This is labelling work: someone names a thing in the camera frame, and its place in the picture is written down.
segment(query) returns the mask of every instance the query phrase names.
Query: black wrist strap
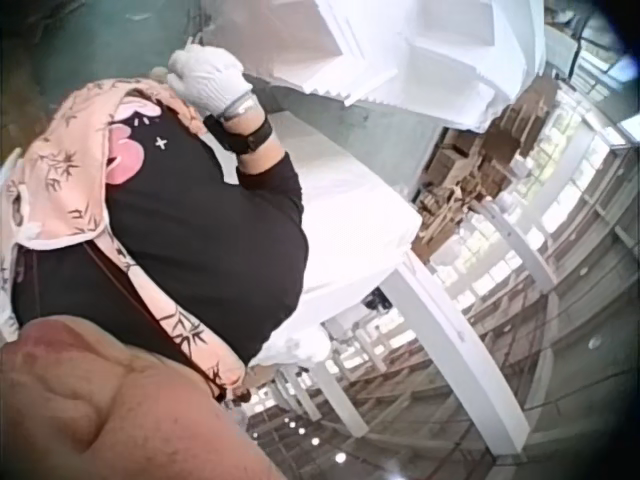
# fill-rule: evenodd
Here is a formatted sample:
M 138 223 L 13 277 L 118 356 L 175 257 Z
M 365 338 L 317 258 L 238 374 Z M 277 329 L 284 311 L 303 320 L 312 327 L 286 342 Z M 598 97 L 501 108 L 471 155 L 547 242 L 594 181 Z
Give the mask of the black wrist strap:
M 267 117 L 265 117 L 262 125 L 250 135 L 228 132 L 222 125 L 222 122 L 213 115 L 208 115 L 204 119 L 204 126 L 207 127 L 207 130 L 215 137 L 222 148 L 236 155 L 246 155 L 255 152 L 273 135 L 273 127 Z

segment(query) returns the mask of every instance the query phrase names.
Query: white pillar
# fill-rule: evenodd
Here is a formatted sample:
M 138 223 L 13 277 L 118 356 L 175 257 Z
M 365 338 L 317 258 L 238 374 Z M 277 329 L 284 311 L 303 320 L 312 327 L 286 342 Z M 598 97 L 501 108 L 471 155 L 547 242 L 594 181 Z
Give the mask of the white pillar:
M 382 361 L 382 358 L 380 358 L 378 354 L 376 354 L 375 350 L 373 349 L 373 345 L 371 345 L 371 340 L 367 336 L 367 333 L 359 328 L 355 331 L 354 336 L 356 337 L 356 340 L 358 340 L 360 348 L 362 348 L 362 350 L 367 355 L 369 355 L 369 358 L 371 359 L 375 367 L 382 373 L 386 372 L 387 366 Z
M 389 342 L 389 339 L 387 338 L 387 334 L 382 333 L 382 330 L 380 330 L 379 326 L 376 327 L 376 333 L 378 334 L 377 339 L 380 342 L 380 345 L 384 347 L 385 352 L 389 353 L 391 350 L 393 350 L 391 342 Z
M 287 402 L 287 400 L 284 398 L 284 395 L 280 393 L 280 389 L 275 384 L 275 382 L 269 385 L 269 391 L 271 392 L 271 396 L 276 402 L 276 405 L 278 405 L 283 410 L 291 410 L 291 405 L 289 405 L 289 402 Z
M 555 288 L 557 284 L 556 276 L 544 261 L 542 255 L 529 246 L 522 232 L 504 218 L 493 202 L 473 202 L 472 208 L 485 217 L 513 251 L 518 254 L 540 290 L 544 293 L 549 293 Z
M 316 379 L 316 383 L 324 393 L 327 401 L 331 404 L 333 409 L 338 414 L 338 417 L 342 420 L 347 427 L 351 435 L 356 438 L 363 437 L 368 431 L 369 427 L 353 406 L 347 394 L 344 393 L 340 385 L 336 381 L 333 375 L 329 373 L 324 363 L 318 363 L 311 369 L 311 375 Z
M 282 378 L 282 375 L 280 375 L 280 372 L 276 373 L 276 385 L 280 390 L 280 393 L 282 394 L 284 399 L 287 401 L 287 403 L 291 407 L 291 410 L 297 413 L 298 415 L 302 415 L 302 407 L 298 404 L 295 397 L 293 397 L 289 393 L 289 390 L 287 390 L 287 385 L 284 379 Z
M 317 422 L 322 418 L 322 415 L 318 411 L 318 407 L 316 407 L 316 404 L 313 403 L 313 400 L 311 400 L 311 397 L 309 397 L 307 391 L 300 384 L 300 380 L 296 376 L 297 370 L 297 367 L 287 366 L 282 369 L 282 373 L 284 373 L 284 376 L 287 377 L 287 380 L 293 387 L 293 391 L 296 393 L 298 400 L 302 404 L 302 408 L 305 409 L 311 421 Z
M 337 352 L 334 352 L 333 356 L 331 357 L 331 360 L 333 360 L 333 363 L 336 365 L 336 367 L 338 367 L 338 370 L 340 370 L 340 373 L 342 374 L 342 376 L 348 382 L 353 382 L 353 375 L 351 375 L 351 372 L 349 371 L 349 369 L 344 366 L 344 363 L 340 358 L 340 354 Z
M 529 425 L 473 327 L 411 252 L 381 285 L 494 455 L 522 450 Z

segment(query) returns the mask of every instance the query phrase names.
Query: white architectural model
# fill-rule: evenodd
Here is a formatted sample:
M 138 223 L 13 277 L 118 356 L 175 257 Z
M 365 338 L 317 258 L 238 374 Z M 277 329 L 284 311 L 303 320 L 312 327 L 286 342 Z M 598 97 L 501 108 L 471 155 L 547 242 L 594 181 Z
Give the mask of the white architectural model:
M 214 3 L 205 42 L 230 50 L 247 73 L 450 127 L 483 131 L 544 66 L 542 0 Z

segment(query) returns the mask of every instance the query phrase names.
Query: black sleeve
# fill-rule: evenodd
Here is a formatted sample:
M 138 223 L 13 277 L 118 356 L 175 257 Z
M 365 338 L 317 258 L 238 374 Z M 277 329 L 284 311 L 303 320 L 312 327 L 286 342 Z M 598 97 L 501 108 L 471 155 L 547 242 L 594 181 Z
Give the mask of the black sleeve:
M 288 153 L 273 167 L 257 175 L 244 173 L 240 168 L 236 171 L 240 186 L 291 216 L 296 223 L 302 223 L 302 187 Z

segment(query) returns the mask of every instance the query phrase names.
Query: ceiling light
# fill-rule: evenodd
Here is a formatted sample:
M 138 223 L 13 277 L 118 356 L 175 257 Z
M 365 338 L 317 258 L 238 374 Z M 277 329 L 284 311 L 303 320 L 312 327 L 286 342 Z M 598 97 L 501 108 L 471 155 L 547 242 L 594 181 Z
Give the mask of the ceiling light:
M 595 350 L 600 345 L 602 345 L 602 336 L 596 335 L 591 340 L 589 340 L 589 350 Z

